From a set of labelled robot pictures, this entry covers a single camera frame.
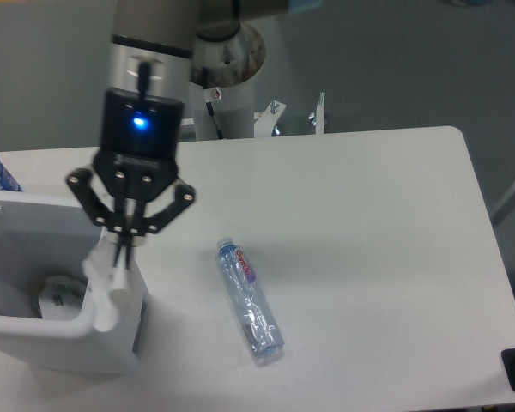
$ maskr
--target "bottle cap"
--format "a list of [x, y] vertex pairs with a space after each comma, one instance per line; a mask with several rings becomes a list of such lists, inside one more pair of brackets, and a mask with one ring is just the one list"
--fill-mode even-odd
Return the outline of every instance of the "bottle cap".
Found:
[[233, 240], [231, 238], [223, 238], [217, 242], [217, 248], [219, 250], [221, 250], [221, 248], [226, 245], [233, 245]]

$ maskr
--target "blue led light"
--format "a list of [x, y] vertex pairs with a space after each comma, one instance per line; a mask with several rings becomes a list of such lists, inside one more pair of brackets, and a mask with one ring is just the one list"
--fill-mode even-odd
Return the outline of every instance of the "blue led light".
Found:
[[136, 126], [136, 129], [144, 131], [148, 128], [148, 120], [146, 118], [134, 118], [133, 119], [134, 126]]

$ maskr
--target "bottle label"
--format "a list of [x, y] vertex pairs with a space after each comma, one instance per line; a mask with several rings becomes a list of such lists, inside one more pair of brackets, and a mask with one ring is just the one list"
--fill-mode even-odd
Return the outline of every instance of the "bottle label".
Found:
[[256, 281], [256, 274], [251, 269], [250, 265], [246, 262], [244, 253], [239, 248], [237, 248], [234, 250], [234, 254], [239, 260], [240, 267], [244, 271], [244, 276], [246, 277], [248, 283], [254, 283]]

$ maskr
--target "white plastic container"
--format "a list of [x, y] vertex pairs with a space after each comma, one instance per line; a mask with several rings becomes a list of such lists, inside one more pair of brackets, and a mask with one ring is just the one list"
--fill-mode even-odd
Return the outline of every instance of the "white plastic container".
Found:
[[[137, 367], [148, 290], [135, 262], [124, 294], [109, 288], [111, 262], [103, 262], [102, 249], [114, 245], [100, 235], [75, 199], [0, 191], [0, 351], [53, 369]], [[98, 242], [101, 252], [94, 249]], [[38, 318], [32, 297], [48, 276], [65, 274], [88, 284], [80, 314], [70, 321]]]

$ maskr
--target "white table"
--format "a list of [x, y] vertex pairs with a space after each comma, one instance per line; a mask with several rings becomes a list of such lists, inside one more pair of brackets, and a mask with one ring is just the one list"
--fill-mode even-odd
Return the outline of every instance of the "white table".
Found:
[[[0, 154], [27, 189], [67, 194], [92, 148]], [[137, 251], [153, 295], [131, 376], [0, 353], [0, 411], [403, 411], [514, 403], [500, 359], [515, 302], [453, 128], [195, 142], [197, 203]], [[248, 249], [286, 340], [257, 367], [214, 264]]]

